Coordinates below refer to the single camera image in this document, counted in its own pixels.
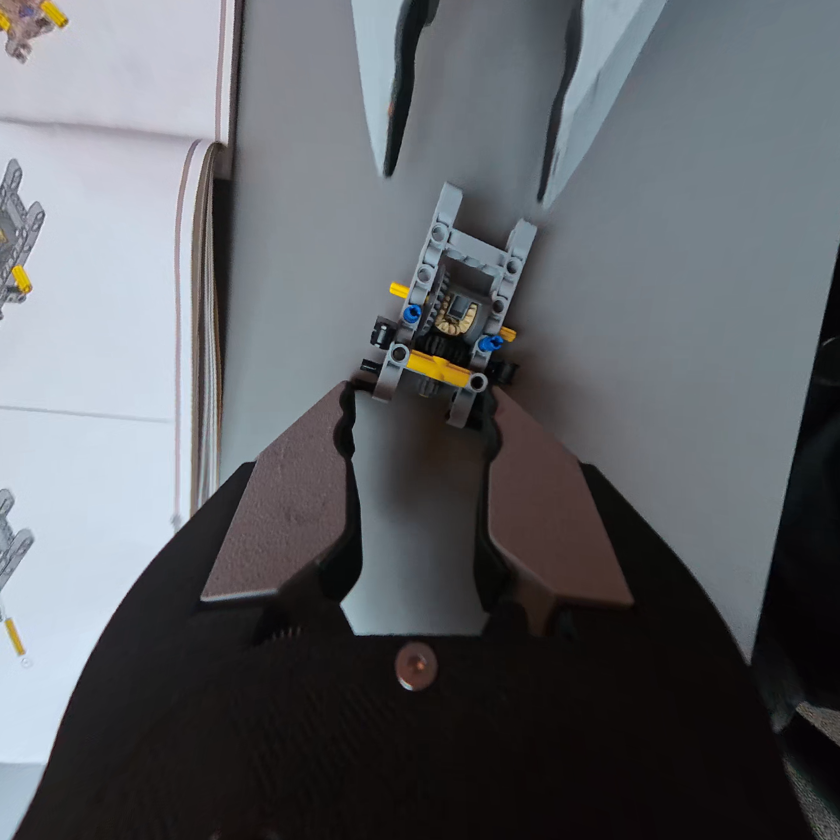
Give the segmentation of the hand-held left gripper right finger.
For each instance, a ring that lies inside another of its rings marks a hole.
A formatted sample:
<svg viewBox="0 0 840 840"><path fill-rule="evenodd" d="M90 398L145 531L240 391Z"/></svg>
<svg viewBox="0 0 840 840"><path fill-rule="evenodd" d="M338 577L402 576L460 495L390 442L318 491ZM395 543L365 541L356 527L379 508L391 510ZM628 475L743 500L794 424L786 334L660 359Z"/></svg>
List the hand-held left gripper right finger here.
<svg viewBox="0 0 840 840"><path fill-rule="evenodd" d="M634 596L581 462L492 386L478 418L486 445L474 580L489 615L514 605L535 636L573 608L625 611Z"/></svg>

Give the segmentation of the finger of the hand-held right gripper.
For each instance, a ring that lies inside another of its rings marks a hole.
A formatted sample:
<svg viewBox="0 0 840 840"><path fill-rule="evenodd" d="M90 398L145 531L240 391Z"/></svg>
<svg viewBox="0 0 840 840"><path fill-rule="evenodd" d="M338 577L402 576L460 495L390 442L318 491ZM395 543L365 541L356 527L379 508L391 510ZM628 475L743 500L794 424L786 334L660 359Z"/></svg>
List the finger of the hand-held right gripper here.
<svg viewBox="0 0 840 840"><path fill-rule="evenodd" d="M393 176L410 112L416 53L434 1L352 1L364 112L374 162Z"/></svg>
<svg viewBox="0 0 840 840"><path fill-rule="evenodd" d="M582 162L666 1L576 1L564 34L564 63L553 100L538 201L553 203Z"/></svg>

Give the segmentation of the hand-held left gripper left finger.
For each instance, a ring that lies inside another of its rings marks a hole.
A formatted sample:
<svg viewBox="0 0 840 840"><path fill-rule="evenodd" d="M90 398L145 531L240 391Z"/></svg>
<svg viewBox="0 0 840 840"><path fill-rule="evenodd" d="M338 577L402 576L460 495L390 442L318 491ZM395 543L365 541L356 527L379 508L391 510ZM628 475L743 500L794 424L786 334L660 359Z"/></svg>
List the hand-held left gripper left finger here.
<svg viewBox="0 0 840 840"><path fill-rule="evenodd" d="M206 579L203 603L267 599L310 571L341 601L361 574L355 390L342 381L255 460Z"/></svg>

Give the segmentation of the grey lego chassis assembly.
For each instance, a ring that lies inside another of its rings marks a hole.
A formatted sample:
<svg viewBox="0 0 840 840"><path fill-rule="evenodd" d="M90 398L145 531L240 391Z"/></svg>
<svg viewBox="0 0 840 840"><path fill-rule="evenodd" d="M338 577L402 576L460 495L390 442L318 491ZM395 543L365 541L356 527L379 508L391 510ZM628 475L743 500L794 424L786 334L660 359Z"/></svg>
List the grey lego chassis assembly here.
<svg viewBox="0 0 840 840"><path fill-rule="evenodd" d="M518 335L506 320L538 235L521 218L504 248L492 245L457 228L462 201L462 191L445 183L411 280L390 285L399 308L393 318L378 316L371 331L382 360L360 363L374 378L366 388L376 400L390 402L404 375L412 376L420 396L448 398L445 421L456 428L476 424L491 387L516 374L518 365L501 356ZM423 309L419 321L403 321L404 308L415 304ZM486 334L499 334L503 346L479 352Z"/></svg>

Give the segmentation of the open lego instruction booklet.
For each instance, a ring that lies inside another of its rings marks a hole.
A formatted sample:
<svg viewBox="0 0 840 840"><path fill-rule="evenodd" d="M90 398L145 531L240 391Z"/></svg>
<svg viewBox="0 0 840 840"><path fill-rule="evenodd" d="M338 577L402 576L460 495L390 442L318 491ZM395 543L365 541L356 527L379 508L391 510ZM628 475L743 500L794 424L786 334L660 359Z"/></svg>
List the open lego instruction booklet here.
<svg viewBox="0 0 840 840"><path fill-rule="evenodd" d="M241 2L2 2L2 763L219 484Z"/></svg>

